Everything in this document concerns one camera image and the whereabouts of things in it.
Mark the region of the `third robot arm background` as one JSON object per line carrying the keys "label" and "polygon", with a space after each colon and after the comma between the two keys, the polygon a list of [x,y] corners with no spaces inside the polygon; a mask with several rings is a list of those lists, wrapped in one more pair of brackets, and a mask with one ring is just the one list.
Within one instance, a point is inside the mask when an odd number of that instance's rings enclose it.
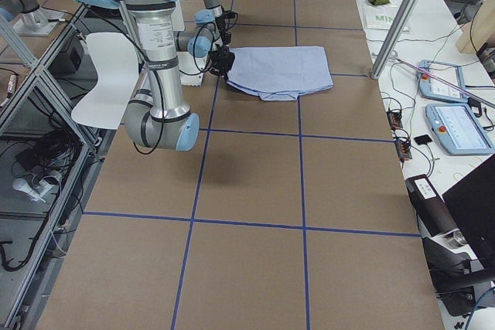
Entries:
{"label": "third robot arm background", "polygon": [[37,0],[1,0],[1,15],[20,36],[48,36],[65,12],[43,8]]}

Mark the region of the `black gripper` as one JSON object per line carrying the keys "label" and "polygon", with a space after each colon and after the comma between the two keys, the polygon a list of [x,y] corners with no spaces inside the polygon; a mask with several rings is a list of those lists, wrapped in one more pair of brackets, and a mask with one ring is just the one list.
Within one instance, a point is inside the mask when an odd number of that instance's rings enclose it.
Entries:
{"label": "black gripper", "polygon": [[210,52],[209,58],[208,71],[213,75],[227,75],[235,61],[235,55],[228,46],[221,46],[218,50]]}
{"label": "black gripper", "polygon": [[225,46],[229,46],[230,41],[231,41],[231,33],[228,29],[228,25],[225,22],[225,19],[223,16],[217,18],[217,28],[218,28],[218,32],[220,34],[222,43]]}

